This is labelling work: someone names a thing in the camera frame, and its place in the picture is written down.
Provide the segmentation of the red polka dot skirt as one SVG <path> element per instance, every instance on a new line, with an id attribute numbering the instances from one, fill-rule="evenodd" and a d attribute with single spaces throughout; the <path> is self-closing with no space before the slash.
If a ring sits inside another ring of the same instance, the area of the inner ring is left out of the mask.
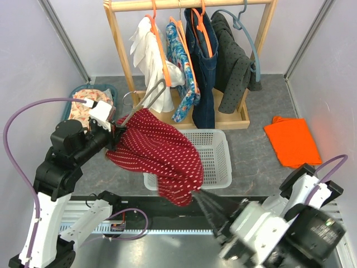
<path id="1" fill-rule="evenodd" d="M 147 108 L 137 111 L 126 128 L 116 150 L 107 151 L 107 159 L 122 169 L 155 175 L 161 197 L 179 207 L 189 205 L 191 193 L 200 190 L 204 180 L 195 146 Z"/>

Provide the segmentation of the grey metal hanger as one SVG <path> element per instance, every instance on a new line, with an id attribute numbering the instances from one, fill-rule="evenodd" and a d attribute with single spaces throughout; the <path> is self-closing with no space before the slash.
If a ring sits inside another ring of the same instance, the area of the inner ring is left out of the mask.
<path id="1" fill-rule="evenodd" d="M 153 100 L 148 104 L 147 108 L 150 109 L 150 107 L 155 103 L 155 101 L 159 98 L 159 96 L 165 91 L 167 85 L 166 85 L 166 80 L 165 79 L 160 79 L 149 91 L 146 92 L 146 95 L 139 101 L 139 103 L 135 106 L 132 107 L 131 112 L 129 115 L 125 118 L 123 123 L 120 125 L 121 127 L 124 127 L 127 122 L 130 120 L 130 118 L 143 107 L 143 103 L 146 101 L 148 97 L 152 95 L 152 93 L 155 91 L 155 89 L 160 85 L 163 85 L 163 89 L 153 98 Z"/>

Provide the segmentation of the blue floral skirt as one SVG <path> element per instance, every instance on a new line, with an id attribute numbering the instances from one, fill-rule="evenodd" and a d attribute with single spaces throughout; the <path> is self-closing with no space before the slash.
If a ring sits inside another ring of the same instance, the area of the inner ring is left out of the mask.
<path id="1" fill-rule="evenodd" d="M 172 82 L 172 86 L 176 88 L 180 97 L 180 103 L 172 119 L 174 122 L 180 123 L 187 117 L 190 109 L 200 103 L 201 94 L 200 89 L 198 94 L 195 93 L 194 80 L 187 54 L 173 22 L 169 22 L 166 26 L 166 44 L 167 59 L 180 71 L 177 74 L 177 81 Z"/>

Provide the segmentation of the orange hanger of white skirt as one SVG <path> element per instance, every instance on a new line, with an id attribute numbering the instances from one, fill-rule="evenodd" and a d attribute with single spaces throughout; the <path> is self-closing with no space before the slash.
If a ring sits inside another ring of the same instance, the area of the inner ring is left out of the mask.
<path id="1" fill-rule="evenodd" d="M 171 84 L 170 73 L 168 71 L 168 67 L 167 67 L 167 64 L 166 64 L 166 55 L 164 53 L 164 50 L 163 50 L 163 47 L 162 47 L 161 38 L 160 38 L 160 34 L 158 32 L 158 28 L 157 28 L 156 22 L 155 22 L 155 18 L 156 18 L 156 3 L 155 3 L 155 0 L 151 0 L 151 2 L 152 2 L 153 16 L 146 15 L 146 17 L 149 18 L 149 21 L 151 23 L 151 32 L 154 34 L 154 36 L 155 36 L 155 38 L 157 40 L 158 49 L 159 49 L 160 57 L 161 57 L 161 61 L 162 61 L 162 71 L 163 71 L 163 74 L 164 74 L 166 86 L 170 87 L 172 84 Z"/>

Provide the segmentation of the orange hanger of floral skirt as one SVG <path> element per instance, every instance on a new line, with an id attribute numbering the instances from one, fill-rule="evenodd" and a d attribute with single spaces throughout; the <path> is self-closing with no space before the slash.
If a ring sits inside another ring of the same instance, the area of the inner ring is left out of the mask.
<path id="1" fill-rule="evenodd" d="M 181 43 L 183 45 L 184 51 L 187 54 L 187 58 L 188 58 L 188 61 L 189 61 L 189 66 L 191 68 L 192 77 L 193 77 L 193 80 L 194 80 L 195 93 L 198 94 L 199 93 L 199 88 L 197 86 L 195 72 L 194 72 L 194 69 L 193 69 L 193 65 L 192 65 L 189 49 L 187 47 L 185 31 L 184 31 L 184 28 L 183 28 L 182 21 L 181 20 L 176 21 L 172 16 L 170 16 L 170 22 L 174 23 L 174 25 L 176 27 L 176 30 L 178 32 L 179 39 L 180 39 L 180 41 L 181 41 Z"/>

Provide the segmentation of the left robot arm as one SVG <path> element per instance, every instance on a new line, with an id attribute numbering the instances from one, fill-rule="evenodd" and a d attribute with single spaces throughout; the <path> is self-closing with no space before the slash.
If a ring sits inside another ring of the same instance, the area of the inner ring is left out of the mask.
<path id="1" fill-rule="evenodd" d="M 9 267 L 70 267 L 97 226 L 122 215 L 120 196 L 105 190 L 69 229 L 59 231 L 64 210 L 83 175 L 81 167 L 103 148 L 115 150 L 125 131 L 126 127 L 113 121 L 104 128 L 97 119 L 90 120 L 89 128 L 74 119 L 56 126 L 33 184 L 40 203 L 40 217 L 31 221 L 38 223 L 36 238 L 27 238 L 22 252 L 9 260 Z"/>

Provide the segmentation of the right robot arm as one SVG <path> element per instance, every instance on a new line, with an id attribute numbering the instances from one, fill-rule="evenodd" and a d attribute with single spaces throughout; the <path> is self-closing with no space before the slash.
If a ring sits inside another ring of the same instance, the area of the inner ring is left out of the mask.
<path id="1" fill-rule="evenodd" d="M 221 259 L 244 267 L 323 267 L 345 229 L 322 208 L 343 189 L 303 164 L 279 190 L 262 202 L 192 193 L 221 245 Z"/>

